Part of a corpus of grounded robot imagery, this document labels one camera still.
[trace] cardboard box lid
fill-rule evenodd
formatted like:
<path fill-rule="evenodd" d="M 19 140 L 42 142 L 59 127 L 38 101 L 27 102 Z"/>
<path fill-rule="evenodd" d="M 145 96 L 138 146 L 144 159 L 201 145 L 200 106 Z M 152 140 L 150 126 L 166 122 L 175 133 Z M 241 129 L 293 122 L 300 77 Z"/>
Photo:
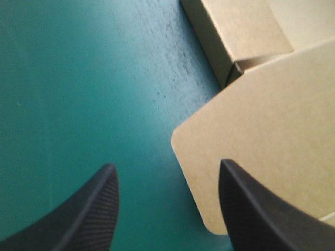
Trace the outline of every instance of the cardboard box lid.
<path fill-rule="evenodd" d="M 183 0 L 197 2 L 241 71 L 335 35 L 334 0 Z"/>
<path fill-rule="evenodd" d="M 172 135 L 206 227 L 226 234 L 219 163 L 335 225 L 335 38 L 246 71 Z"/>

